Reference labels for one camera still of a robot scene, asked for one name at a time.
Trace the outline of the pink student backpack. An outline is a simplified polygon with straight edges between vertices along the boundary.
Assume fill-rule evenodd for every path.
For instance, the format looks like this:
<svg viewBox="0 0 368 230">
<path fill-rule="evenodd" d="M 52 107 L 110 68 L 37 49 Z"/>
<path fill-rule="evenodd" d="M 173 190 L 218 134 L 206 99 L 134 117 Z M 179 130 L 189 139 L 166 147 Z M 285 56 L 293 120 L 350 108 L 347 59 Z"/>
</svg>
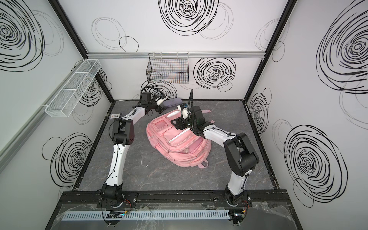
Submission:
<svg viewBox="0 0 368 230">
<path fill-rule="evenodd" d="M 171 121 L 180 116 L 176 109 L 148 123 L 146 134 L 151 146 L 180 167 L 207 168 L 211 141 L 195 135 L 189 128 L 176 129 Z"/>
</svg>

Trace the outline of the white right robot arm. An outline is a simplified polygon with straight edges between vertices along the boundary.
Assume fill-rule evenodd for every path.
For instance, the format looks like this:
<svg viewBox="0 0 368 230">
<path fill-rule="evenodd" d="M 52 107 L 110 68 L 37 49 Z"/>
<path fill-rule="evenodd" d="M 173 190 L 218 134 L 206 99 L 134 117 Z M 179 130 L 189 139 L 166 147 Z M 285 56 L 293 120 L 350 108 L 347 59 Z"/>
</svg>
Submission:
<svg viewBox="0 0 368 230">
<path fill-rule="evenodd" d="M 232 171 L 230 181 L 225 189 L 227 203 L 238 205 L 246 195 L 245 184 L 259 163 L 259 157 L 245 133 L 231 133 L 206 121 L 198 106 L 179 105 L 179 118 L 171 121 L 176 129 L 191 130 L 195 135 L 210 140 L 225 150 L 228 165 Z"/>
</svg>

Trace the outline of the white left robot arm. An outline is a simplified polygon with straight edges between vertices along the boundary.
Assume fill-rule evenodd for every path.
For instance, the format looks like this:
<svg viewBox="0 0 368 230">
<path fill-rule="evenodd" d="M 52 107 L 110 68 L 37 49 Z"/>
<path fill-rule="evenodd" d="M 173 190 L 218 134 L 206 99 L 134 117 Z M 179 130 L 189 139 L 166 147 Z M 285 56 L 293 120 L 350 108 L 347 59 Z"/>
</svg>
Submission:
<svg viewBox="0 0 368 230">
<path fill-rule="evenodd" d="M 108 177 L 100 191 L 101 201 L 110 203 L 113 208 L 118 208 L 124 203 L 122 192 L 122 173 L 130 145 L 135 139 L 134 125 L 149 111 L 159 108 L 166 96 L 152 95 L 150 92 L 140 94 L 140 100 L 132 111 L 122 118 L 116 118 L 109 128 L 109 137 L 113 142 L 113 159 Z"/>
</svg>

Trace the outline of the purple fabric glasses case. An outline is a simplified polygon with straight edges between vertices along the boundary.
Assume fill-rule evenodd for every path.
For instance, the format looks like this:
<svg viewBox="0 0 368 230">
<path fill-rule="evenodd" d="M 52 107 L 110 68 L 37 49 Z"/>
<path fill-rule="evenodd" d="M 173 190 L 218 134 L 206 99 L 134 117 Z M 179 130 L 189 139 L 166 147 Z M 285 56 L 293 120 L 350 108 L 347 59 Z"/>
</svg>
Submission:
<svg viewBox="0 0 368 230">
<path fill-rule="evenodd" d="M 163 108 L 171 108 L 171 107 L 177 107 L 178 105 L 182 104 L 181 98 L 173 98 L 170 100 L 165 100 L 161 103 L 161 106 Z"/>
</svg>

